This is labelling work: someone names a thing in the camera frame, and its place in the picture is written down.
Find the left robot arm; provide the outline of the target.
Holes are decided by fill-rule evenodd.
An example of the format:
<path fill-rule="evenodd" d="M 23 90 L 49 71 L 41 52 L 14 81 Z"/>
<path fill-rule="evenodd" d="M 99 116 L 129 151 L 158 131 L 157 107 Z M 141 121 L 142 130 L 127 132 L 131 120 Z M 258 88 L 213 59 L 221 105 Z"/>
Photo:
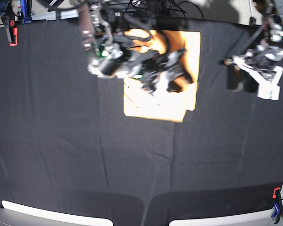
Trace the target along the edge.
<path fill-rule="evenodd" d="M 256 0 L 262 24 L 241 51 L 227 58 L 227 87 L 231 91 L 256 93 L 261 99 L 277 101 L 283 76 L 283 0 Z"/>

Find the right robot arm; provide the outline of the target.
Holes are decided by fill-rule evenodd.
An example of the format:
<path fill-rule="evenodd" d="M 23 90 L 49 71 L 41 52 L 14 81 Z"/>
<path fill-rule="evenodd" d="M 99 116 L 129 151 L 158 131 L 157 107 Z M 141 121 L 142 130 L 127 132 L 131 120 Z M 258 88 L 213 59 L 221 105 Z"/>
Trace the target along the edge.
<path fill-rule="evenodd" d="M 83 0 L 78 6 L 82 46 L 88 55 L 88 70 L 101 79 L 114 77 L 137 81 L 150 94 L 180 92 L 176 80 L 193 82 L 180 62 L 186 53 L 171 50 L 165 31 L 152 30 L 152 19 L 124 14 L 105 0 Z"/>

